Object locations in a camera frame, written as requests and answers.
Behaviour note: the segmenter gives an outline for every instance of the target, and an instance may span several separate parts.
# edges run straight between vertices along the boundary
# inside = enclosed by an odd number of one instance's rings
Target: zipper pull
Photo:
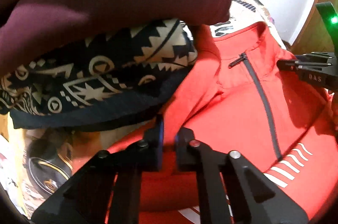
[[[232,67],[238,65],[240,62],[242,62],[242,61],[244,61],[244,60],[246,60],[246,54],[245,54],[245,53],[242,53],[242,54],[239,55],[239,58],[237,58],[235,61],[233,61],[233,62],[231,62],[231,63],[229,64],[229,66],[228,66],[229,69],[231,69]]]

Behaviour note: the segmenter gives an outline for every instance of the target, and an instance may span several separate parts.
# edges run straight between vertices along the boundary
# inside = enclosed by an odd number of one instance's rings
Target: bolt head
[[[192,140],[192,141],[189,142],[189,145],[191,147],[197,148],[197,147],[199,147],[201,145],[201,143],[198,140]]]
[[[231,151],[229,153],[229,155],[233,158],[233,159],[237,159],[241,157],[241,153],[239,151]]]
[[[99,151],[97,157],[103,159],[103,158],[106,158],[108,155],[110,155],[109,151],[102,150],[102,151]]]
[[[148,142],[145,141],[144,139],[141,139],[137,142],[137,146],[141,147],[141,148],[144,148],[144,147],[147,147],[148,146]]]

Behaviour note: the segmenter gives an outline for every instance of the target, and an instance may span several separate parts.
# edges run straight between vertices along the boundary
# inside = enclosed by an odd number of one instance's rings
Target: reflective stripe
[[[303,158],[305,161],[309,161],[305,156],[303,156],[303,154],[299,149],[292,149],[292,151],[296,151],[301,158]]]
[[[287,171],[281,169],[281,168],[278,168],[278,167],[271,167],[271,170],[275,171],[275,172],[278,172],[280,173],[281,175],[284,175],[286,178],[290,179],[290,180],[294,180],[295,177],[291,174],[289,174]]]
[[[296,156],[293,154],[288,154],[288,157],[291,157],[299,166],[304,167],[304,164],[300,163]]]
[[[228,207],[229,207],[230,216],[233,217],[232,210],[231,210],[231,206],[228,205]]]
[[[286,166],[288,166],[291,170],[293,170],[295,173],[299,173],[299,170],[297,168],[295,168],[289,161],[286,160],[282,160],[279,163],[284,164]]]
[[[282,180],[278,179],[277,177],[274,177],[271,174],[264,174],[268,179],[270,179],[273,183],[275,183],[276,185],[285,188],[288,184],[283,182]]]
[[[304,144],[298,143],[298,145],[301,145],[301,147],[303,148],[303,150],[304,150],[306,153],[308,153],[308,154],[310,154],[310,155],[313,155],[312,153],[310,153],[310,152],[305,148]]]
[[[179,213],[183,215],[186,219],[191,221],[194,224],[201,224],[201,218],[198,213],[194,212],[194,210],[188,208],[179,210]]]

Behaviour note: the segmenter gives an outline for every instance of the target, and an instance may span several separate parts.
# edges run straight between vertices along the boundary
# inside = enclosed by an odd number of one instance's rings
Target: green led light
[[[337,23],[338,23],[338,17],[337,17],[337,16],[332,17],[332,18],[331,18],[331,23],[332,23],[332,24],[337,24]]]

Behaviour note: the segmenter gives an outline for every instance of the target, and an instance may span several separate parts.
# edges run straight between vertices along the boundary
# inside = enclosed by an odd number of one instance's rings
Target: patterned fabric
[[[158,20],[77,41],[1,79],[0,113],[65,113],[162,81],[195,62],[197,52],[176,19]]]
[[[45,116],[13,109],[10,113],[14,128],[106,131],[150,120],[172,97],[191,68],[178,69],[160,83],[158,80],[151,82],[143,85],[142,90],[125,91],[84,109]]]

